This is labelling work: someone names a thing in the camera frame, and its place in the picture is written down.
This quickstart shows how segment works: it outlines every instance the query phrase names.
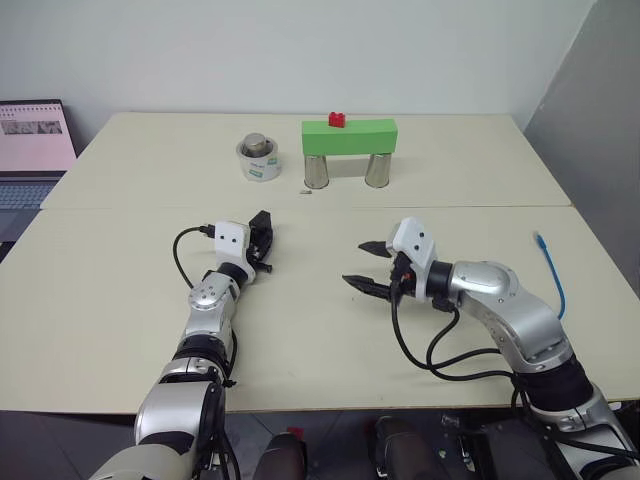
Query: laptop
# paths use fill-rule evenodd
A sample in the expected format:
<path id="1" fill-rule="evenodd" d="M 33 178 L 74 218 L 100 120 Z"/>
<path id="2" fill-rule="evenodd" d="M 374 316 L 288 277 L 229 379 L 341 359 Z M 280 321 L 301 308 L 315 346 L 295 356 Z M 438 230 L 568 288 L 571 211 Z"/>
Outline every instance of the laptop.
<path id="1" fill-rule="evenodd" d="M 0 245 L 18 239 L 75 160 L 60 100 L 0 101 Z"/>

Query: blue cable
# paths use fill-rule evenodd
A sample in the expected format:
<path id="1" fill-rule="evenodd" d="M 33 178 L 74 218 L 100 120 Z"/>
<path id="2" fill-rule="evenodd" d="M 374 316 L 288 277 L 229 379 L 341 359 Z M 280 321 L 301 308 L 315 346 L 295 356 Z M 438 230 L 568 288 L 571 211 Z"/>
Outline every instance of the blue cable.
<path id="1" fill-rule="evenodd" d="M 556 272 L 556 267 L 553 264 L 553 260 L 551 260 L 551 255 L 549 254 L 549 249 L 547 248 L 547 244 L 538 232 L 535 232 L 536 242 L 544 253 L 544 257 L 547 259 L 547 263 L 549 264 L 549 268 L 551 269 L 551 274 L 553 275 L 553 280 L 556 282 L 556 288 L 558 289 L 558 295 L 560 295 L 560 313 L 558 313 L 558 320 L 562 320 L 564 317 L 564 311 L 566 308 L 566 299 L 564 298 L 564 289 L 562 288 L 562 283 L 560 283 L 560 278 L 558 277 L 558 272 Z"/>

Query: white wall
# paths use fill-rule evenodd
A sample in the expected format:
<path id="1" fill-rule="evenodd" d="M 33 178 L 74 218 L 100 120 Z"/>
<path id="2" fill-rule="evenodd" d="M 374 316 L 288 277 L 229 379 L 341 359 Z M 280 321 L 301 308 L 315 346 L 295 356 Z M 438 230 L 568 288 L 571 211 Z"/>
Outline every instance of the white wall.
<path id="1" fill-rule="evenodd" d="M 0 98 L 119 110 L 502 113 L 526 126 L 593 0 L 0 0 Z"/>

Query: laptop keyboard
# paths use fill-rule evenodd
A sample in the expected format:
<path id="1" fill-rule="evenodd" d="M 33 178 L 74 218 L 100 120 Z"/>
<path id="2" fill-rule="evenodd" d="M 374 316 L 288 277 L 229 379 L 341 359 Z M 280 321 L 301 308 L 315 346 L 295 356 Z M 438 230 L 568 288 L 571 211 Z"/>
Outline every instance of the laptop keyboard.
<path id="1" fill-rule="evenodd" d="M 37 209 L 54 185 L 0 185 L 0 209 Z"/>

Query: gray wall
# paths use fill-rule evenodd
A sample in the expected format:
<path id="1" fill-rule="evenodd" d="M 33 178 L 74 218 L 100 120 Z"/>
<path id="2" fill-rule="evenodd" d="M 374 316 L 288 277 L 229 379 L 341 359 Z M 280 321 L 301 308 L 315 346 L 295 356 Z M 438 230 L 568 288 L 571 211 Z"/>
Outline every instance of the gray wall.
<path id="1" fill-rule="evenodd" d="M 0 0 L 0 98 L 111 113 L 511 113 L 593 0 Z"/>
<path id="2" fill-rule="evenodd" d="M 593 6 L 525 135 L 639 292 L 640 1 Z"/>

